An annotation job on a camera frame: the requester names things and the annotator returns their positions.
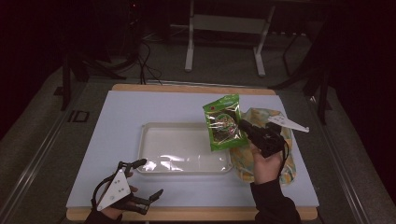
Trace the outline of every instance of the sleeve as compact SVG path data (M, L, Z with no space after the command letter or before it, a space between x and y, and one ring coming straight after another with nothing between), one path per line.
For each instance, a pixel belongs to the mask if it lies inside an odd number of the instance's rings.
M255 185L250 184L256 208L256 223L300 224L301 219L292 199L283 195L279 179Z
M103 213L92 209L84 224L120 224L122 215L120 215L117 220L111 219L105 216Z

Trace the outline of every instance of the white metal frame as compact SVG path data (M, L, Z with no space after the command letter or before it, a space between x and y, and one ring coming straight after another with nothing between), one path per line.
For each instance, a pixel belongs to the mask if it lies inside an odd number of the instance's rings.
M262 62L262 46L264 44L265 37L267 37L274 11L275 6L272 6L266 20L209 16L194 14L194 0L190 0L189 45L187 47L185 71L192 71L192 61L194 54L194 29L212 30L246 34L260 34L260 42L257 47L253 48L253 53L256 60L258 75L260 77L264 77L265 71Z

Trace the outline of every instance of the white tabletop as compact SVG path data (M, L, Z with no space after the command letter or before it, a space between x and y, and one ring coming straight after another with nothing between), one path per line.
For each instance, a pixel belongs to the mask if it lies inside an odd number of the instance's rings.
M224 94L110 91L66 207L90 207L94 188L115 172L119 161L137 160L144 124L205 122L202 106L222 96ZM257 107L279 110L287 116L280 98L275 95L240 95L240 106L243 112ZM294 136L292 154L297 176L290 185L282 187L282 191L297 206L317 207L318 198ZM239 179L233 170L223 175L142 175L134 172L128 181L139 188L135 195L142 198L163 189L162 197L152 206L255 206L248 183Z

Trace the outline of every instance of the human hand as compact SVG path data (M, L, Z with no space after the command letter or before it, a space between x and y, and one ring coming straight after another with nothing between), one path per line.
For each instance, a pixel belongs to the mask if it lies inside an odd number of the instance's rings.
M126 177L128 178L128 177L131 177L132 175L133 175L133 173L129 173ZM132 193L138 191L138 188L135 188L134 186L129 186L129 188L130 188L130 190L131 190ZM125 203L126 205L129 205L129 206L136 206L136 204L135 204L134 202L123 202L123 203ZM116 219L124 212L124 210L120 210L120 209L118 209L118 208L114 208L114 207L112 207L112 206L110 205L110 206L108 206L108 207L102 209L101 212L102 212L105 216L107 216L107 217L109 217L109 218L111 218L111 219L116 220Z
M278 178L282 165L281 151L264 158L261 150L250 142L250 151L254 160L254 183L260 185Z

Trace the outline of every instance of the chip bag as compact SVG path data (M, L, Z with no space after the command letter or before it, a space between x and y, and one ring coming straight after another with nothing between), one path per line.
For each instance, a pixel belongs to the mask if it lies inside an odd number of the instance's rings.
M241 119L238 94L225 95L203 109L212 151L248 145L245 133L238 129Z

